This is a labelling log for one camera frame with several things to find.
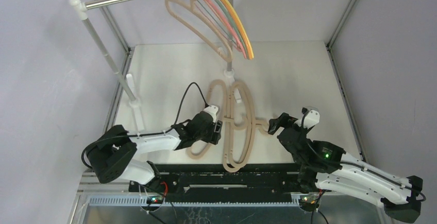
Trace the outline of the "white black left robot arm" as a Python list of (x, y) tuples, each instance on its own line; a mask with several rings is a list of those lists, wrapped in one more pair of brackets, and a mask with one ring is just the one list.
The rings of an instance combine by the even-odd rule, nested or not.
[(222, 121), (219, 108), (207, 106), (192, 119), (172, 125), (167, 131), (129, 134), (122, 125), (110, 128), (82, 152), (102, 184), (117, 179), (138, 182), (148, 191), (161, 185), (159, 171), (151, 161), (141, 162), (135, 156), (161, 150), (181, 150), (197, 141), (216, 145), (221, 138)]

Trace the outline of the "pink wire hanger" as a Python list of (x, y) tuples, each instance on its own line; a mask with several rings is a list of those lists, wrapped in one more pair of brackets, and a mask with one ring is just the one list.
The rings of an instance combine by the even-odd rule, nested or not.
[(218, 46), (208, 40), (198, 29), (183, 19), (179, 20), (180, 23), (200, 37), (224, 61), (233, 61), (231, 52), (233, 46), (243, 54), (245, 59), (251, 60), (254, 58), (254, 51), (247, 32), (229, 0), (190, 0), (189, 5), (182, 4), (182, 6), (214, 32), (226, 46), (226, 51), (222, 52)]

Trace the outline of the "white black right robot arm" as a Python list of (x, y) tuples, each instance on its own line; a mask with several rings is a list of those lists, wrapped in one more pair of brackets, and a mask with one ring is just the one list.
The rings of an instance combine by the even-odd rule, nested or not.
[(426, 200), (422, 178), (384, 172), (331, 142), (309, 139), (320, 116), (316, 109), (303, 108), (302, 118), (282, 113), (268, 121), (268, 134), (282, 129), (277, 139), (300, 167), (297, 184), (301, 192), (342, 193), (383, 209), (395, 220), (414, 223)]

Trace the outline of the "orange wire hanger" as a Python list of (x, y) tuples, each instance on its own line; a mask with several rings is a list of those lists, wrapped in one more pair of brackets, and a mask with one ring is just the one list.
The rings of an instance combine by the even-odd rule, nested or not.
[(245, 59), (252, 60), (255, 56), (251, 42), (230, 0), (204, 1), (220, 20), (220, 23), (225, 26), (225, 32), (230, 34), (231, 47), (235, 47), (237, 51), (241, 52)]

